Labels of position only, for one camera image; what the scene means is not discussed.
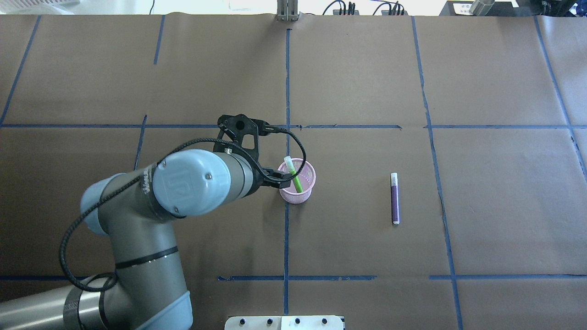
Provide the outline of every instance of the green highlighter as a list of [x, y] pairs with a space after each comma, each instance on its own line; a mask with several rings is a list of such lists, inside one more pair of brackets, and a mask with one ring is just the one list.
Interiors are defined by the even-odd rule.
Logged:
[[[286, 156], [284, 158], [284, 161], [285, 161], [285, 165], [288, 167], [288, 171], [291, 174], [295, 174], [296, 170], [294, 167], [294, 163], [292, 162], [292, 158], [289, 156]], [[295, 187], [295, 191], [297, 191], [298, 193], [303, 193], [302, 184], [299, 182], [298, 177], [293, 178], [292, 181], [293, 181], [293, 186]]]

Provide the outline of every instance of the metal bracket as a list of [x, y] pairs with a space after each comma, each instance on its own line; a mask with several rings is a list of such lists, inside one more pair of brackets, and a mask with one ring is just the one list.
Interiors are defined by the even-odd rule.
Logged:
[[[332, 15], [341, 16], [342, 15], [342, 9], [333, 9], [332, 10]], [[355, 13], [353, 15], [360, 15], [359, 14], [359, 11], [358, 10], [355, 10]]]
[[407, 15], [408, 15], [408, 13], [407, 13], [407, 11], [405, 11], [405, 10], [404, 10], [403, 14], [401, 14], [401, 15], [394, 14], [394, 13], [393, 13], [393, 12], [391, 12], [391, 11], [381, 11], [381, 16], [407, 16]]
[[[228, 136], [233, 143], [239, 145], [246, 153], [249, 154], [249, 156], [251, 156], [256, 161], [259, 161], [259, 136], [267, 136], [271, 133], [279, 133], [283, 131], [283, 129], [279, 128], [278, 126], [271, 126], [269, 123], [263, 120], [251, 119], [243, 114], [236, 116], [220, 116], [220, 118], [218, 118], [218, 127], [220, 128], [220, 132], [218, 132], [218, 139], [222, 140], [225, 135]], [[253, 149], [245, 148], [242, 145], [243, 139], [246, 135], [251, 135], [253, 137]], [[213, 151], [217, 153], [225, 153], [226, 147], [221, 143], [214, 143]], [[243, 152], [240, 150], [230, 150], [230, 153], [245, 157]], [[268, 167], [263, 167], [262, 170], [268, 176], [277, 179], [289, 180], [292, 177], [291, 173], [284, 173], [282, 171], [270, 169]], [[262, 173], [259, 173], [259, 171], [255, 169], [253, 169], [253, 176], [253, 186], [248, 195], [254, 193], [257, 189], [259, 189], [260, 186], [283, 189], [289, 187], [291, 184], [291, 181], [279, 183], [269, 181], [265, 179]]]
[[344, 330], [343, 316], [233, 316], [224, 330]]
[[278, 21], [295, 22], [298, 16], [298, 0], [277, 0]]

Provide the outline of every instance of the wire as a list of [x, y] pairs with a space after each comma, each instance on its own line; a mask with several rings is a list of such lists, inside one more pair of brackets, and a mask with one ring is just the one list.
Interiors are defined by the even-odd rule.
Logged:
[[340, 12], [338, 14], [339, 15], [342, 14], [343, 11], [346, 12], [346, 3], [342, 0], [334, 0], [330, 3], [330, 5], [328, 5], [328, 7], [326, 7], [326, 9], [324, 9], [324, 12], [322, 13], [322, 15], [325, 15], [328, 8], [330, 8], [330, 6], [334, 5], [337, 2], [339, 3], [339, 5], [342, 4], [342, 6], [344, 7], [344, 9], [342, 9], [342, 8], [340, 9]]
[[[247, 161], [249, 161], [249, 163], [253, 164], [254, 167], [255, 167], [255, 169], [258, 170], [265, 179], [267, 179], [269, 181], [273, 181], [275, 183], [287, 182], [287, 181], [292, 180], [294, 177], [298, 176], [302, 172], [302, 169], [303, 169], [304, 165], [306, 164], [306, 149], [303, 147], [302, 142], [298, 139], [298, 137], [295, 136], [291, 131], [289, 131], [287, 129], [282, 129], [280, 127], [275, 127], [275, 126], [274, 126], [274, 128], [276, 128], [276, 133], [285, 133], [285, 134], [291, 136], [293, 138], [293, 140], [298, 144], [300, 150], [302, 151], [302, 164], [299, 167], [299, 170], [291, 177], [291, 179], [278, 179], [278, 178], [274, 178], [274, 177], [268, 176], [263, 171], [263, 168], [261, 167], [261, 165], [259, 164], [259, 162], [256, 161], [246, 150], [244, 150], [238, 144], [236, 144], [234, 142], [229, 142], [229, 141], [226, 141], [226, 140], [213, 139], [213, 138], [208, 138], [208, 137], [200, 138], [200, 139], [189, 140], [188, 142], [185, 142], [185, 143], [179, 145], [178, 147], [176, 147], [175, 149], [173, 149], [169, 154], [167, 154], [165, 157], [163, 157], [161, 160], [159, 160], [156, 163], [155, 167], [157, 167], [169, 155], [174, 154], [174, 153], [176, 153], [178, 151], [181, 151], [181, 150], [183, 150], [183, 149], [185, 149], [185, 148], [187, 148], [189, 146], [192, 146], [192, 145], [194, 145], [196, 143], [214, 142], [214, 143], [220, 143], [220, 144], [223, 144], [225, 146], [228, 146], [228, 147], [231, 147], [233, 149], [237, 149], [237, 150], [241, 151], [243, 153], [244, 158]], [[127, 182], [122, 187], [116, 189], [115, 191], [112, 191], [106, 197], [101, 198], [96, 204], [90, 206], [86, 211], [84, 211], [83, 213], [81, 213], [81, 215], [77, 219], [75, 219], [75, 221], [65, 231], [65, 234], [63, 235], [63, 238], [61, 239], [61, 244], [59, 245], [59, 264], [61, 266], [61, 270], [63, 271], [63, 273], [65, 274], [65, 276], [68, 278], [69, 282], [71, 282], [71, 284], [73, 284], [78, 289], [81, 289], [83, 291], [88, 291], [88, 292], [104, 292], [104, 291], [107, 291], [109, 289], [112, 289], [116, 285], [116, 283], [118, 282], [118, 275], [116, 275], [116, 272], [105, 273], [104, 275], [108, 275], [112, 280], [104, 283], [104, 286], [102, 286], [101, 288], [90, 287], [89, 285], [86, 285], [86, 284], [82, 283], [80, 280], [78, 280], [73, 275], [73, 273], [71, 272], [71, 270], [69, 269], [69, 266], [68, 266], [68, 262], [67, 262], [67, 259], [66, 259], [66, 250], [67, 250], [67, 246], [68, 246], [68, 243], [69, 243], [69, 239], [71, 238], [71, 236], [72, 236], [73, 232], [75, 231], [75, 229], [77, 229], [79, 227], [79, 225], [83, 222], [83, 220], [92, 211], [94, 211], [95, 209], [99, 208], [100, 206], [106, 204], [108, 201], [112, 200], [113, 198], [115, 198], [116, 196], [118, 196], [119, 194], [121, 194], [122, 192], [124, 192], [125, 190], [127, 190], [128, 188], [132, 187], [135, 183], [139, 182], [140, 180], [141, 180], [141, 176], [137, 176], [134, 179], [132, 179], [129, 182]]]
[[379, 10], [379, 8], [381, 8], [382, 6], [388, 5], [389, 6], [389, 11], [392, 11], [392, 5], [389, 2], [384, 2], [382, 4], [380, 4], [379, 6], [377, 6], [377, 8], [375, 8], [375, 11], [373, 12], [373, 15], [371, 16], [375, 16], [375, 14], [377, 13], [377, 11]]
[[396, 15], [397, 14], [397, 16], [399, 16], [400, 15], [400, 11], [401, 11], [402, 15], [403, 15], [403, 13], [405, 11], [404, 6], [402, 4], [400, 4], [399, 2], [389, 2], [389, 1], [382, 1], [382, 0], [372, 0], [372, 1], [382, 2], [382, 4], [380, 4], [379, 6], [377, 6], [377, 8], [375, 9], [375, 11], [373, 12], [373, 15], [371, 15], [371, 16], [374, 16], [377, 13], [377, 11], [379, 10], [379, 8], [381, 8], [381, 6], [383, 6], [383, 5], [388, 5], [389, 6], [389, 13], [388, 13], [388, 15]]
[[77, 287], [78, 289], [82, 289], [84, 291], [89, 291], [89, 292], [103, 292], [103, 291], [106, 291], [108, 289], [112, 289], [116, 285], [116, 283], [118, 282], [118, 276], [116, 275], [115, 272], [108, 273], [109, 275], [112, 276], [112, 281], [110, 283], [108, 283], [107, 285], [104, 285], [101, 288], [90, 287], [90, 286], [82, 283], [80, 280], [78, 280], [75, 276], [73, 276], [73, 273], [69, 269], [68, 263], [67, 263], [67, 261], [65, 259], [65, 250], [67, 249], [69, 239], [71, 238], [71, 236], [72, 236], [73, 232], [75, 231], [75, 229], [78, 228], [78, 226], [88, 216], [88, 214], [90, 214], [93, 210], [97, 209], [98, 207], [104, 205], [104, 203], [108, 202], [109, 200], [115, 198], [116, 196], [118, 196], [120, 193], [122, 193], [123, 191], [127, 190], [128, 188], [130, 188], [135, 183], [139, 182], [140, 179], [141, 179], [140, 176], [137, 176], [136, 178], [130, 180], [127, 184], [123, 185], [122, 187], [120, 187], [117, 190], [115, 190], [115, 191], [111, 192], [110, 194], [108, 194], [106, 197], [101, 198], [96, 204], [92, 205], [90, 208], [88, 208], [86, 211], [84, 211], [84, 213], [82, 213], [69, 226], [69, 228], [67, 229], [67, 231], [65, 231], [65, 234], [63, 235], [63, 238], [61, 239], [61, 245], [59, 246], [59, 264], [61, 265], [61, 270], [63, 271], [63, 273], [65, 274], [65, 276], [68, 278], [68, 280], [73, 285], [75, 285], [75, 287]]

